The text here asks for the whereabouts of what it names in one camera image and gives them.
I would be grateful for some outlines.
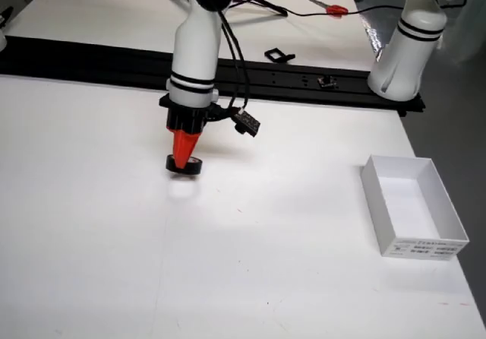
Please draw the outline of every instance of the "scissors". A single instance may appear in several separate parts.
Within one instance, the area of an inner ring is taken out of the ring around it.
[[[308,0],[308,1],[311,1],[314,4],[321,6],[326,10],[326,13],[328,13],[332,17],[341,18],[342,16],[346,16],[349,13],[348,9],[343,6],[328,5],[318,0]]]

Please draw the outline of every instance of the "black bracket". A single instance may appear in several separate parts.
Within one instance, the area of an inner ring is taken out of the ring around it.
[[[287,55],[279,48],[273,48],[271,50],[267,50],[264,54],[265,57],[273,63],[282,64],[282,63],[287,63],[289,60],[295,59],[295,54]]]
[[[300,65],[246,62],[251,99],[422,112],[420,96],[407,102],[386,100],[368,87],[369,72]],[[0,74],[165,90],[172,54],[93,44],[7,36],[0,52]],[[332,87],[322,87],[323,78]],[[215,86],[232,96],[238,78],[232,60],[220,59]],[[238,96],[243,97],[243,87]]]

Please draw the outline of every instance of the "black ring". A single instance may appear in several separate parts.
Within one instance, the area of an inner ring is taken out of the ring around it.
[[[415,26],[409,24],[408,22],[406,22],[402,18],[400,18],[400,23],[403,26],[409,28],[410,30],[414,30],[417,33],[423,33],[424,35],[439,35],[439,34],[441,34],[444,31],[444,29],[442,29],[442,30],[424,30],[424,29],[420,29],[418,27],[415,27]]]
[[[440,39],[440,36],[437,37],[419,37],[416,35],[412,35],[410,33],[407,33],[404,29],[402,29],[400,26],[397,26],[398,31],[402,34],[407,36],[408,38],[412,40],[417,40],[417,41],[422,41],[422,42],[433,42],[433,41],[438,41]]]
[[[191,77],[186,77],[185,75],[181,75],[179,73],[175,73],[174,71],[171,72],[171,76],[176,77],[180,81],[184,82],[189,82],[189,83],[194,83],[194,84],[200,84],[203,86],[212,86],[214,85],[214,79],[197,79],[197,78],[191,78]]]
[[[208,94],[208,93],[212,93],[213,92],[213,87],[206,88],[206,89],[188,87],[188,86],[185,86],[183,84],[180,84],[180,83],[175,82],[173,79],[170,80],[170,83],[175,88],[178,88],[179,90],[186,90],[187,92],[193,92],[193,93],[199,93],[199,94]]]

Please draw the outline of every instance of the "gray floor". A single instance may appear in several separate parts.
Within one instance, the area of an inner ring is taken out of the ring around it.
[[[358,7],[402,5],[404,1],[363,0]],[[460,262],[485,320],[486,51],[478,41],[484,39],[481,28],[468,22],[461,11],[447,10],[450,21],[442,46],[424,72],[425,113],[408,114],[402,122],[415,153],[436,163],[469,235],[471,242],[461,252]],[[388,43],[399,16],[400,11],[394,10],[362,15],[375,49]]]

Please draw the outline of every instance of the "black clip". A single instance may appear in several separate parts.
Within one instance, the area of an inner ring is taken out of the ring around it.
[[[289,60],[295,59],[295,54],[284,54],[282,50],[279,48],[267,50],[265,56],[274,63],[287,63]]]

